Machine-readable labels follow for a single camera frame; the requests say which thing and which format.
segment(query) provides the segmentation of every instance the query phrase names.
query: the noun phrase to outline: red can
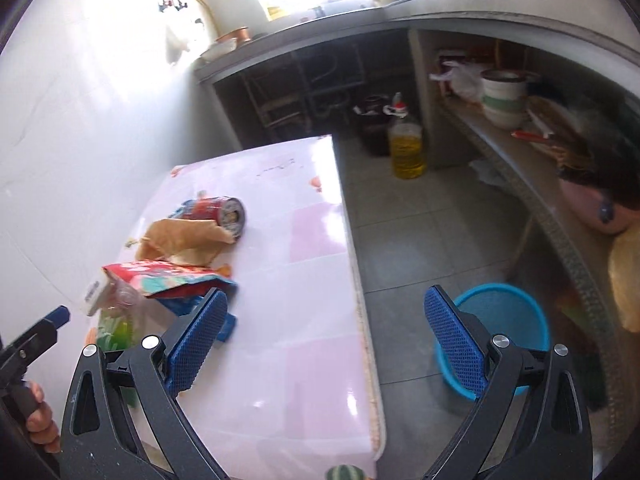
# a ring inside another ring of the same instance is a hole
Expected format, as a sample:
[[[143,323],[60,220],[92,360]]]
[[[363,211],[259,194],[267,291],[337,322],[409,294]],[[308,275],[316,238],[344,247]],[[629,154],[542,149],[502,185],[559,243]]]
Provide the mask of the red can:
[[[187,200],[170,217],[183,220],[215,220],[220,227],[230,231],[235,238],[242,234],[246,222],[242,202],[228,196]]]

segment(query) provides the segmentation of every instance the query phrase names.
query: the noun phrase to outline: hand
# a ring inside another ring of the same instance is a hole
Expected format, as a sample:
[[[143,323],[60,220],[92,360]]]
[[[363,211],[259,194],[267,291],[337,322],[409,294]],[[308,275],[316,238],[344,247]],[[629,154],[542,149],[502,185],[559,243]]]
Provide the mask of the hand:
[[[60,433],[53,421],[51,407],[44,402],[44,392],[39,384],[30,382],[31,393],[40,407],[27,419],[27,431],[34,444],[42,444],[47,453],[60,452]]]

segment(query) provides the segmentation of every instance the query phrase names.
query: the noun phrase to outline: tiled wall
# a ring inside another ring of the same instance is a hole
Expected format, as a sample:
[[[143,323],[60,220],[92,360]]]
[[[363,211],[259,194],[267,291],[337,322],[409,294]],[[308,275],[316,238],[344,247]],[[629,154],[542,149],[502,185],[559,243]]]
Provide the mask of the tiled wall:
[[[30,367],[57,420],[89,280],[172,166],[232,149],[187,55],[167,61],[171,18],[156,0],[34,0],[0,55],[0,334],[71,307]]]

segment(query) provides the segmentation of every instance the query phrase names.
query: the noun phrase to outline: oil bottle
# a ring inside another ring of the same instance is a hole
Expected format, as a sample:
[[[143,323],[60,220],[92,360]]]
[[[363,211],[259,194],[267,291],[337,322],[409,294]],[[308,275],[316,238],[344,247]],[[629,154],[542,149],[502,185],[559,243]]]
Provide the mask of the oil bottle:
[[[401,95],[395,95],[385,112],[393,115],[388,128],[391,164],[398,178],[416,178],[424,173],[422,127],[411,115]]]

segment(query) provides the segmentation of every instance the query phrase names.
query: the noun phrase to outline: pink and white table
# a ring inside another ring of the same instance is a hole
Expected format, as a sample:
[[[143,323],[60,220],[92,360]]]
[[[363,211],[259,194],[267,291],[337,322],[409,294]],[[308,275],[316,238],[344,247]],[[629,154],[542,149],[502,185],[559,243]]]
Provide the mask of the pink and white table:
[[[247,224],[212,265],[239,283],[236,330],[178,396],[198,436],[233,478],[319,480],[340,463],[375,478],[385,424],[332,138],[175,168],[131,236],[199,192],[239,198]],[[153,445],[141,413],[136,425]]]

